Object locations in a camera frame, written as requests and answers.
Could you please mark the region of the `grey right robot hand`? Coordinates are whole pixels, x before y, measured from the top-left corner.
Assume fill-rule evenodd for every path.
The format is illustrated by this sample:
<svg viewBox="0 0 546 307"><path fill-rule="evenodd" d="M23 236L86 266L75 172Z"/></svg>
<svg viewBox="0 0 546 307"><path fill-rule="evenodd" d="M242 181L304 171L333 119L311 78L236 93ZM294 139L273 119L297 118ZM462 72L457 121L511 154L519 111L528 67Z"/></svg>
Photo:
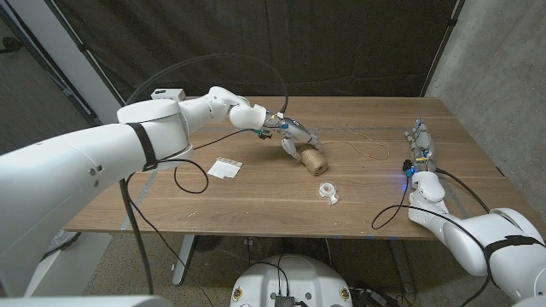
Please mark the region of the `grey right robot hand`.
<svg viewBox="0 0 546 307"><path fill-rule="evenodd" d="M410 145L414 172L435 172L435 146L432 135L422 118L418 118L415 127L411 131L405 131L404 136Z"/></svg>

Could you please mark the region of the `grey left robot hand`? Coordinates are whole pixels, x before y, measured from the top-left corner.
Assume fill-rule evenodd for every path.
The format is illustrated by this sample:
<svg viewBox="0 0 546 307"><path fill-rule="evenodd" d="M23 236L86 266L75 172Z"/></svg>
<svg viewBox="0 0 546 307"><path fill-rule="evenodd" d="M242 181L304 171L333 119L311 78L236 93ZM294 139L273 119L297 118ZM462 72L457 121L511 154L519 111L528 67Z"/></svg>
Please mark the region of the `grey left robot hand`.
<svg viewBox="0 0 546 307"><path fill-rule="evenodd" d="M300 154L295 147L295 141L310 144L318 152L322 151L320 138L310 133L302 124L295 119L281 116L279 113L267 114L263 130L275 131L282 135L282 148L287 154L296 160L301 160Z"/></svg>

